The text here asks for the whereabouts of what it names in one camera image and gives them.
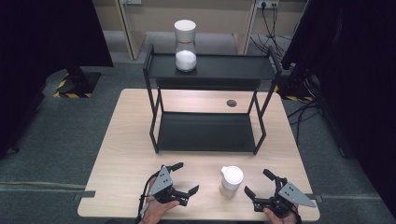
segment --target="black shelf frame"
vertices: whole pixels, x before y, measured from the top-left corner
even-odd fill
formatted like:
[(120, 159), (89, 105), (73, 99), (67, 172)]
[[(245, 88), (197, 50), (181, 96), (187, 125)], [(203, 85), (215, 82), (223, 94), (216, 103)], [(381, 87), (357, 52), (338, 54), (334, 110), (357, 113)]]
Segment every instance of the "black shelf frame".
[[(175, 54), (155, 53), (152, 44), (143, 64), (143, 73), (152, 110), (149, 135), (156, 153), (172, 151), (259, 151), (266, 136), (262, 117), (282, 69), (272, 48), (266, 55), (197, 55), (197, 66), (190, 72), (176, 68)], [(263, 80), (271, 80), (271, 87), (262, 106), (257, 92)], [(157, 100), (153, 99), (157, 89)], [(167, 111), (162, 90), (252, 91), (246, 113), (206, 113)], [(255, 144), (250, 113), (255, 106), (262, 136)], [(158, 141), (154, 129), (159, 109), (161, 122)]]

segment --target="hand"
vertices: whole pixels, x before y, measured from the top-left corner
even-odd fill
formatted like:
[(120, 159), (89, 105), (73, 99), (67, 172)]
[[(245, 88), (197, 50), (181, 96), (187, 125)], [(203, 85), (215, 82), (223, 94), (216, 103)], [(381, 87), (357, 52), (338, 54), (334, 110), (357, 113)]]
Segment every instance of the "hand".
[[(152, 178), (149, 182), (148, 191), (151, 189), (155, 179), (156, 178)], [(147, 197), (146, 203), (148, 203), (148, 209), (146, 210), (145, 215), (143, 215), (143, 219), (139, 222), (139, 224), (156, 224), (161, 220), (161, 217), (163, 217), (163, 215), (165, 215), (168, 210), (179, 205), (178, 201), (159, 203), (152, 196)]]
[[(295, 204), (292, 209), (297, 212), (297, 207), (298, 204)], [(289, 212), (284, 218), (277, 217), (274, 212), (268, 208), (264, 208), (263, 212), (268, 216), (272, 224), (295, 224), (297, 222), (297, 217), (292, 212)]]

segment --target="white lid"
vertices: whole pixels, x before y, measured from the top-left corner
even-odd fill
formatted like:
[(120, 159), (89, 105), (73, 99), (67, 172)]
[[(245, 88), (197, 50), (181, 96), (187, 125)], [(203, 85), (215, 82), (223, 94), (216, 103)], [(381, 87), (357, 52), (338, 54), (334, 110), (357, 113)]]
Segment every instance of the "white lid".
[(176, 40), (180, 42), (191, 42), (195, 39), (196, 24), (193, 21), (181, 20), (175, 22)]
[(237, 166), (223, 166), (221, 172), (224, 176), (223, 185), (227, 189), (238, 189), (244, 179), (244, 173)]

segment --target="lower shelf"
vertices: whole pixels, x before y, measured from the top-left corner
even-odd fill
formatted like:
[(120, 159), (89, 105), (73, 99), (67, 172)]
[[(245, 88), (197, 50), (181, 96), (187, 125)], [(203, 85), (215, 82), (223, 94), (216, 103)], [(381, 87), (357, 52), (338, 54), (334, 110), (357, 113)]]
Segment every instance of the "lower shelf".
[(254, 152), (249, 114), (164, 112), (158, 149)]

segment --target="white powder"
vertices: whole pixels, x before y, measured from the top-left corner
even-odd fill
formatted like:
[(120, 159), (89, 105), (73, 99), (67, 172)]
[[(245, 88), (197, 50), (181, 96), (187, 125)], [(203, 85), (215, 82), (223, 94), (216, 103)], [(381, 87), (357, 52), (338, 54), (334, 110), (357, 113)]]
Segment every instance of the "white powder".
[(191, 51), (182, 50), (176, 54), (176, 67), (179, 70), (188, 72), (192, 70), (196, 64), (197, 57)]

